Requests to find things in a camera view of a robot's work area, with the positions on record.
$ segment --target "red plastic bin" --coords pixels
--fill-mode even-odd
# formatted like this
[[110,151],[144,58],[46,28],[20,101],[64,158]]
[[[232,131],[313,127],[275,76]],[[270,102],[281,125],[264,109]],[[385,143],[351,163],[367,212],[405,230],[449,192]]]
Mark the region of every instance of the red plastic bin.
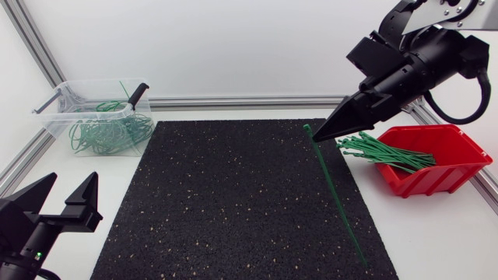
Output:
[[493,162],[463,131],[452,124],[394,127],[379,141],[400,149],[431,153],[437,165],[407,173],[376,163],[396,195],[454,193],[463,183]]

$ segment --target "plastic bin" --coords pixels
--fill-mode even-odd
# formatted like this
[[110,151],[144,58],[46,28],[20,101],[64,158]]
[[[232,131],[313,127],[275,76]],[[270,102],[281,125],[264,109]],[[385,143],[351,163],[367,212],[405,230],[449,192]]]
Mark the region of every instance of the plastic bin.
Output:
[[144,79],[67,81],[33,116],[76,156],[141,156],[154,130]]
[[396,148],[431,153],[436,166],[414,174],[376,163],[384,179],[396,195],[431,195],[438,191],[454,193],[493,160],[463,131],[452,124],[394,127],[379,141]]

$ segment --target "white tabletop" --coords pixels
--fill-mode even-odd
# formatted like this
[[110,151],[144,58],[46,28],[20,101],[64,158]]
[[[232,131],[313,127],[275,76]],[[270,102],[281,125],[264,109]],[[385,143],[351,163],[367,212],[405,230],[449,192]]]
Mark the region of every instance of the white tabletop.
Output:
[[[154,113],[155,121],[241,120],[327,117],[330,110],[246,110]],[[398,125],[414,125],[399,114],[369,131],[379,136]],[[75,157],[56,141],[21,186],[51,172],[58,179],[42,209],[58,214],[64,200],[93,171],[99,174],[99,212],[103,221],[95,233],[63,233],[44,268],[62,279],[90,278],[114,217],[140,158]],[[400,279],[496,279],[498,216],[471,185],[454,194],[394,196],[375,166],[346,157],[363,199],[375,221]]]

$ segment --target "speckled mat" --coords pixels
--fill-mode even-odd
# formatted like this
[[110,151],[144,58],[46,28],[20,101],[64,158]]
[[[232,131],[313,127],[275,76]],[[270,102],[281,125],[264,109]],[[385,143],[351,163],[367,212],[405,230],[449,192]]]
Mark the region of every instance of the speckled mat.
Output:
[[303,130],[322,121],[158,123],[92,278],[396,279],[340,151],[323,142],[369,267],[356,256]]

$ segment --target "white wall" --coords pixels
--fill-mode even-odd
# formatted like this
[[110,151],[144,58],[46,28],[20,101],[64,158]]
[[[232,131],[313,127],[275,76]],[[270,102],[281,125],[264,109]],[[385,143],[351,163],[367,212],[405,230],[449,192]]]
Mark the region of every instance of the white wall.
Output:
[[[397,3],[26,0],[68,79],[145,77],[152,97],[354,93],[363,75],[345,56]],[[498,85],[498,34],[478,36],[491,44],[489,75]],[[458,75],[433,94],[460,117],[480,99],[477,82]],[[462,128],[498,159],[495,99]]]
[[0,172],[42,127],[30,111],[52,88],[31,57],[4,9],[0,6]]

